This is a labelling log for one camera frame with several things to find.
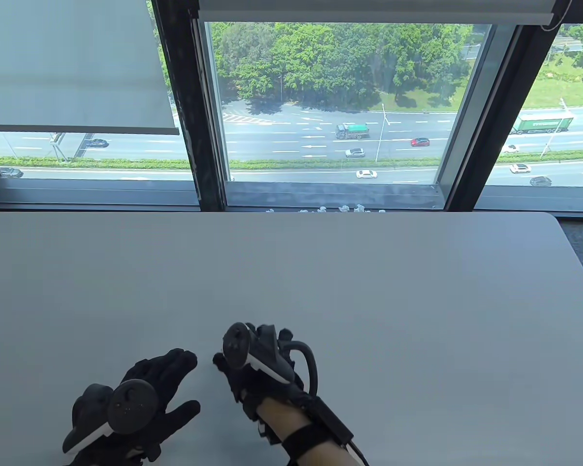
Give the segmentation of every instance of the cable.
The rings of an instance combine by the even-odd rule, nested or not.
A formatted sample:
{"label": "cable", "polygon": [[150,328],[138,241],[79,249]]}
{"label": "cable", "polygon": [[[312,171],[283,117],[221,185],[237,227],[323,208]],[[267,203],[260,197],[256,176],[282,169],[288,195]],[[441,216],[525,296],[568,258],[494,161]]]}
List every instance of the cable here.
{"label": "cable", "polygon": [[352,450],[354,450],[354,453],[356,453],[356,456],[359,457],[359,459],[363,462],[363,464],[365,466],[369,466],[369,463],[367,462],[367,460],[363,456],[363,453],[361,453],[360,450],[359,450],[359,448],[356,445],[354,445],[354,442],[350,441],[350,443],[348,445],[350,445],[350,448]]}
{"label": "cable", "polygon": [[551,33],[552,31],[554,31],[555,29],[557,29],[558,27],[560,27],[562,25],[562,23],[563,23],[564,18],[566,17],[567,11],[570,9],[571,6],[572,6],[572,0],[569,0],[569,2],[567,3],[567,7],[564,10],[564,13],[563,13],[562,17],[557,22],[557,24],[555,24],[552,28],[547,29],[543,25],[540,25],[540,29],[542,29],[545,33]]}

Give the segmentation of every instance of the green truck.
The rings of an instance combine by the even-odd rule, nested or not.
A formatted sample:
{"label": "green truck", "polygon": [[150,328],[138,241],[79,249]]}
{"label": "green truck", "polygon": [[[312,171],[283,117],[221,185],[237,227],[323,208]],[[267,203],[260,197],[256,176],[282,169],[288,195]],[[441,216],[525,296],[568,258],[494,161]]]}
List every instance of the green truck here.
{"label": "green truck", "polygon": [[574,115],[570,112],[519,115],[510,130],[510,134],[567,131],[572,120],[574,120]]}
{"label": "green truck", "polygon": [[337,139],[362,139],[369,137],[369,128],[367,125],[337,125],[335,132]]}

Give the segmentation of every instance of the glass pane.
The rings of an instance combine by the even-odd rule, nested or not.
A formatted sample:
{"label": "glass pane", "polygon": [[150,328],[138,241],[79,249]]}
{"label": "glass pane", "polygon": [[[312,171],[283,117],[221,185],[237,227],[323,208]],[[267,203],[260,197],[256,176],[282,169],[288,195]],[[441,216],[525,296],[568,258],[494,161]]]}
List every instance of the glass pane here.
{"label": "glass pane", "polygon": [[207,24],[232,179],[433,184],[488,28]]}
{"label": "glass pane", "polygon": [[487,185],[583,187],[583,24],[560,28]]}
{"label": "glass pane", "polygon": [[[147,7],[175,124],[179,127],[149,0]],[[192,180],[182,135],[0,133],[0,172],[8,178]]]}

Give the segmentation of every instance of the car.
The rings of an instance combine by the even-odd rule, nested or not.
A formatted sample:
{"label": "car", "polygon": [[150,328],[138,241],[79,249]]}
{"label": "car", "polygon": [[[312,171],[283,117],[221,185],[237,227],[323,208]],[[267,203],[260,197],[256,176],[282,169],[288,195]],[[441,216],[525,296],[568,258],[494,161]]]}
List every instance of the car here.
{"label": "car", "polygon": [[23,171],[10,166],[0,166],[0,175],[3,178],[21,178],[23,177]]}
{"label": "car", "polygon": [[356,178],[378,178],[378,173],[372,169],[360,169],[356,172]]}
{"label": "car", "polygon": [[108,141],[105,139],[89,139],[85,142],[85,147],[89,148],[101,148],[101,147],[108,147]]}
{"label": "car", "polygon": [[365,157],[365,149],[348,149],[345,151],[346,157]]}
{"label": "car", "polygon": [[412,147],[429,146],[429,139],[426,137],[416,137],[410,141],[410,146]]}
{"label": "car", "polygon": [[533,177],[529,180],[529,184],[532,186],[553,186],[549,177]]}
{"label": "car", "polygon": [[518,146],[516,146],[516,144],[508,144],[508,145],[503,146],[501,148],[501,152],[517,153],[517,152],[520,152],[520,149],[518,148]]}
{"label": "car", "polygon": [[527,164],[513,164],[510,165],[512,173],[531,173],[531,167]]}

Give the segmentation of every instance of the white car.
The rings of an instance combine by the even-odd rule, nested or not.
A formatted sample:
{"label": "white car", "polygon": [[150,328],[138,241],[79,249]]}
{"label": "white car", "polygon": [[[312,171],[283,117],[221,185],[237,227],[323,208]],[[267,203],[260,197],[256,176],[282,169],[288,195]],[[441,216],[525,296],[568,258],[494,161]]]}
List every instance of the white car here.
{"label": "white car", "polygon": [[520,152],[520,149],[518,148],[518,146],[516,146],[516,144],[507,144],[506,146],[503,146],[503,148],[501,149],[501,152],[517,153],[517,152]]}
{"label": "white car", "polygon": [[360,169],[356,172],[356,178],[378,178],[378,173],[372,169]]}
{"label": "white car", "polygon": [[346,157],[365,157],[365,149],[348,149],[345,151]]}
{"label": "white car", "polygon": [[512,173],[531,173],[531,167],[527,164],[513,164],[510,166]]}

